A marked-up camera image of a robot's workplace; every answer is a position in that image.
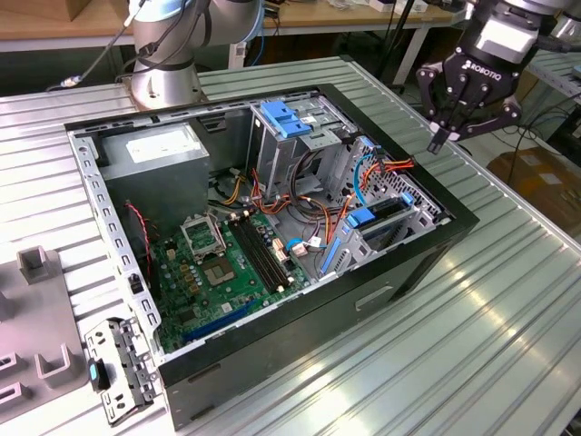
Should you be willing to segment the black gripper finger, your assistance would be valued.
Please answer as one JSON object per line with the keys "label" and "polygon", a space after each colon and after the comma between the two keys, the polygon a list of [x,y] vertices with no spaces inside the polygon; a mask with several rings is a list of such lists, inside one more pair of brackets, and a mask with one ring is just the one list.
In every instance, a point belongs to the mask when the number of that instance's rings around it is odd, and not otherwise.
{"label": "black gripper finger", "polygon": [[449,136],[453,142],[490,133],[516,124],[522,116],[522,108],[515,94],[502,98],[488,98],[493,94],[491,85],[481,85],[448,120]]}
{"label": "black gripper finger", "polygon": [[433,133],[428,151],[438,154],[455,132],[458,114],[458,67],[451,63],[422,65],[416,73],[420,97]]}

